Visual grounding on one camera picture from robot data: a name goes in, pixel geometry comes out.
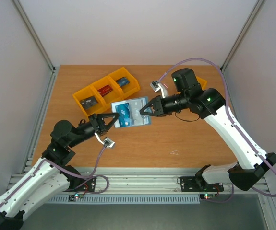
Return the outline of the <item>teal leather card holder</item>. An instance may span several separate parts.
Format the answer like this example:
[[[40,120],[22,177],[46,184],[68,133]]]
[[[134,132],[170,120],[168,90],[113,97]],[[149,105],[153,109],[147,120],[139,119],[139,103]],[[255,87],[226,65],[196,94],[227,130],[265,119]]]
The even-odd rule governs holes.
[[[131,110],[131,116],[134,121],[134,125],[131,127],[150,125],[151,117],[147,116],[147,115],[140,115],[140,109],[142,107],[144,107],[148,102],[149,102],[149,100],[148,100],[147,96],[113,102],[113,103],[111,103],[111,110],[113,113],[116,113],[116,109],[115,109],[116,105],[122,104],[122,103],[129,103],[130,110]]]

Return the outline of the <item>light blue VIP card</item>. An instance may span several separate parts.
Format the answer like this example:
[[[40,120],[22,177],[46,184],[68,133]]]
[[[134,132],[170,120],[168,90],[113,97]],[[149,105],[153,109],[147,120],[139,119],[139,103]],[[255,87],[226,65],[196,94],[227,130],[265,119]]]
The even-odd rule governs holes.
[[[134,125],[129,103],[118,104],[115,106],[115,109],[119,114],[115,128],[131,127]]]

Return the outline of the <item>grey credit card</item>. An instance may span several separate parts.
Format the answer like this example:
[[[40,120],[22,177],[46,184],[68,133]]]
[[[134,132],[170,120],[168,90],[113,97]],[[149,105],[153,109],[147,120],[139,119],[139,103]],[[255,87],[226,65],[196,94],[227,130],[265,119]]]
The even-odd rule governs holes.
[[[87,110],[95,105],[98,104],[98,101],[97,99],[95,98],[95,96],[90,96],[90,97],[87,97],[87,98],[84,98],[80,101],[80,104],[82,106],[82,108],[84,110]]]

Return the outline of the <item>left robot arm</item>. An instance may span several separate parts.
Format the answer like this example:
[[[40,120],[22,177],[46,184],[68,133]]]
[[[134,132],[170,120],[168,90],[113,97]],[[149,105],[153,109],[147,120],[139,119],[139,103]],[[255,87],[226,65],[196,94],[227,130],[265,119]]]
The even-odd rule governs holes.
[[[92,137],[97,138],[102,149],[112,148],[115,142],[108,137],[101,140],[101,136],[118,118],[118,113],[93,114],[77,127],[68,120],[57,122],[50,134],[51,143],[35,165],[0,196],[0,230],[19,230],[35,210],[61,192],[78,193],[86,188],[87,193],[95,194],[91,181],[98,178],[96,170],[82,176],[70,166],[75,155],[72,148]]]

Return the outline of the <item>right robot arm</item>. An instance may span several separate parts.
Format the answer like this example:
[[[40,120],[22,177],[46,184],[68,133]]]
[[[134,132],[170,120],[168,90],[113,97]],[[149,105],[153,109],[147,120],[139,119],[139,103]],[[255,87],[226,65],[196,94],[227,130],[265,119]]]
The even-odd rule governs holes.
[[[228,165],[206,165],[195,174],[200,190],[213,184],[232,183],[247,191],[276,163],[276,154],[259,147],[237,122],[226,100],[214,88],[203,90],[192,69],[183,68],[172,73],[177,94],[159,95],[141,110],[141,115],[164,117],[189,109],[209,124],[231,149],[237,161]]]

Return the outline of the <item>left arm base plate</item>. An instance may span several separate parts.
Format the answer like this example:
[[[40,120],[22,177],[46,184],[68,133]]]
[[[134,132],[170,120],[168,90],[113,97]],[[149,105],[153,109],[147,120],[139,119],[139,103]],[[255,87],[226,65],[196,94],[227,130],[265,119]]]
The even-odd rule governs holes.
[[[80,178],[74,178],[70,182],[68,191],[70,192],[94,192],[96,185],[96,178],[84,180]]]

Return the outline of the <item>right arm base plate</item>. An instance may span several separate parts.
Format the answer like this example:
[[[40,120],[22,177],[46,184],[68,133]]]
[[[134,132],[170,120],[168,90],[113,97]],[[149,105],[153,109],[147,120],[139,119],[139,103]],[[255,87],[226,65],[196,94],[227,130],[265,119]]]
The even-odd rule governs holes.
[[[194,176],[182,176],[177,178],[182,192],[223,192],[224,187],[218,183],[199,185]]]

